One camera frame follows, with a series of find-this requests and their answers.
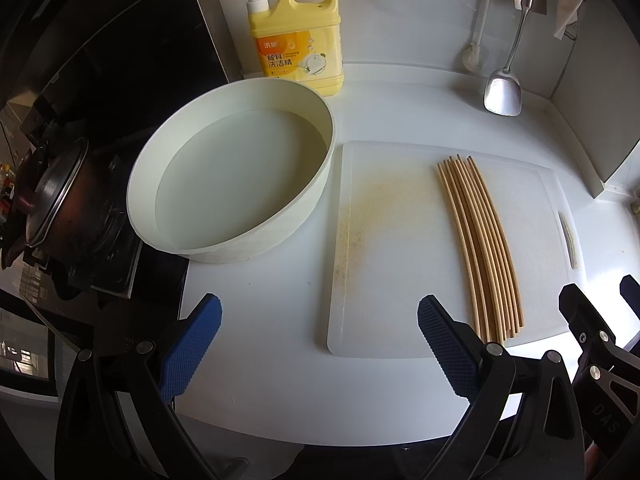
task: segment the pot lid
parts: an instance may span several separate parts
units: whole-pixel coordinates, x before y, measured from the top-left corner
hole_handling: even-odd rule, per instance
[[[81,137],[56,158],[42,175],[27,216],[25,240],[28,246],[35,247],[47,236],[88,149],[89,142]]]

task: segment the bottle label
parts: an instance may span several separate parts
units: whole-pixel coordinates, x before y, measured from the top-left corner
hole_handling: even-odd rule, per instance
[[[265,76],[306,82],[342,73],[339,25],[264,36],[255,43]]]

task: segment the metal spatula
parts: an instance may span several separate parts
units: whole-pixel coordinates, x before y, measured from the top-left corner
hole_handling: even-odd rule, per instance
[[[531,9],[533,0],[522,0],[522,14],[516,38],[513,41],[509,59],[504,68],[499,68],[489,76],[484,89],[484,107],[498,115],[516,116],[522,110],[522,90],[518,78],[511,72],[511,62],[518,49],[524,20]]]

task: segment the white brush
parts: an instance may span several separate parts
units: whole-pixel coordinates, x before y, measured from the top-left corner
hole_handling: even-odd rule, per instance
[[[462,51],[462,64],[469,72],[475,72],[478,70],[480,64],[480,45],[482,44],[482,35],[484,34],[484,24],[486,23],[486,16],[489,12],[489,2],[491,0],[484,0],[482,2],[482,8],[480,14],[478,14],[478,21],[480,23],[480,29],[478,30],[478,37],[474,43],[470,43]]]

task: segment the white countertop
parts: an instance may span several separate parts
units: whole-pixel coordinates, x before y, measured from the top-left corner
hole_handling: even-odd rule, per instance
[[[326,348],[339,146],[348,140],[431,144],[452,148],[452,154],[490,153],[553,169],[575,219],[589,282],[584,292],[619,344],[640,330],[618,295],[622,276],[640,277],[638,225],[624,205],[591,198],[544,111],[547,102],[528,96],[533,106],[504,118],[486,112],[477,93],[450,88],[477,87],[474,78],[421,68],[370,69],[348,66],[342,91],[328,98],[338,148],[308,220],[249,261],[190,263],[181,316],[212,292],[222,300],[223,322],[187,391],[177,397],[177,412],[240,433],[326,446],[412,442],[455,428],[467,402],[455,396],[435,359],[342,358]],[[561,352],[572,376],[580,349],[570,333],[510,352],[540,357],[551,348]],[[506,413],[515,408],[513,399]]]

